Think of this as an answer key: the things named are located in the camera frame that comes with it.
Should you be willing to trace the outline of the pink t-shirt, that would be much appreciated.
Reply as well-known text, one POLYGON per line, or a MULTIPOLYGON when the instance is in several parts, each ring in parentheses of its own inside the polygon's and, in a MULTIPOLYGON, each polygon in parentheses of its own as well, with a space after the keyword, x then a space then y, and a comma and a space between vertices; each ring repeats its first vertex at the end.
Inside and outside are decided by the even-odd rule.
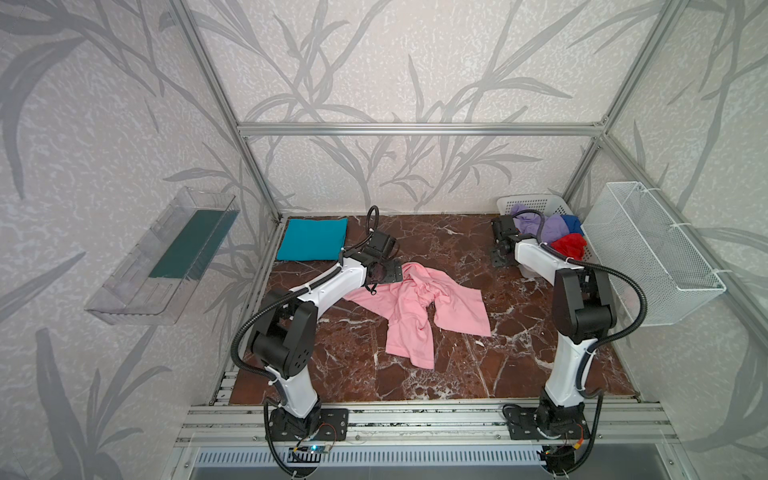
POLYGON ((435 367, 432 327, 489 337, 490 320, 482 292, 464 287, 443 271, 416 262, 402 266, 403 280, 364 287, 344 296, 388 321, 385 351, 422 369, 435 367))

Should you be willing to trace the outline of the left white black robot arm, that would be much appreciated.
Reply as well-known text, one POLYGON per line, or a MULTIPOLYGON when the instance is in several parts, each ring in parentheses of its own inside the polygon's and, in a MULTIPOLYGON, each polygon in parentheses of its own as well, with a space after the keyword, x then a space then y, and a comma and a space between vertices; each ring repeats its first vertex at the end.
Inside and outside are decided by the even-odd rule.
POLYGON ((318 321, 359 288, 375 294, 380 285, 401 281, 396 246, 393 236, 370 231, 363 242, 342 251, 318 277, 292 289, 269 292, 235 334, 230 347, 232 362, 240 370, 267 379, 278 392, 278 407, 290 419, 307 422, 317 418, 321 409, 308 370, 318 321))

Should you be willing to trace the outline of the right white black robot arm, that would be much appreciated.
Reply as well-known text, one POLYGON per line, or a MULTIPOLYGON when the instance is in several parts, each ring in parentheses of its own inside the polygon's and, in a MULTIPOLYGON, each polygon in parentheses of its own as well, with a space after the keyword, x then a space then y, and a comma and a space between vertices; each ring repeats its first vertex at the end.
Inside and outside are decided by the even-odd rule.
POLYGON ((523 234, 512 215, 491 221, 492 263, 516 265, 553 287, 551 318, 558 333, 555 362, 536 407, 507 404, 502 415, 513 440, 587 438, 584 416, 589 350, 616 324, 608 275, 579 265, 532 234, 523 234))

